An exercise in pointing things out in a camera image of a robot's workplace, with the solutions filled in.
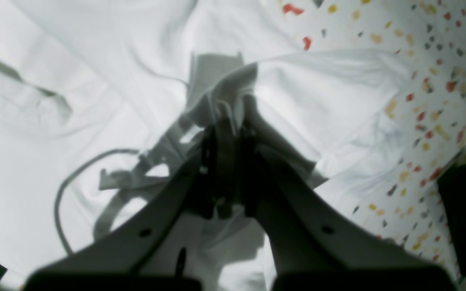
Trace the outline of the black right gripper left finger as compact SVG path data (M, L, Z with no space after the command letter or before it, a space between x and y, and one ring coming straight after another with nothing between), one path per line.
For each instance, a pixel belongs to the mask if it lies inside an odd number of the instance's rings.
M218 126L161 193L104 239L31 276L26 291L201 291L186 268L204 220L227 217Z

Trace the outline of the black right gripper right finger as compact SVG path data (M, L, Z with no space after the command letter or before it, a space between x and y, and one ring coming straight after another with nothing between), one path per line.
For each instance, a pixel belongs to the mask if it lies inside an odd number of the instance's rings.
M446 271L346 219L254 128L239 131L239 192L269 237L274 291L454 291Z

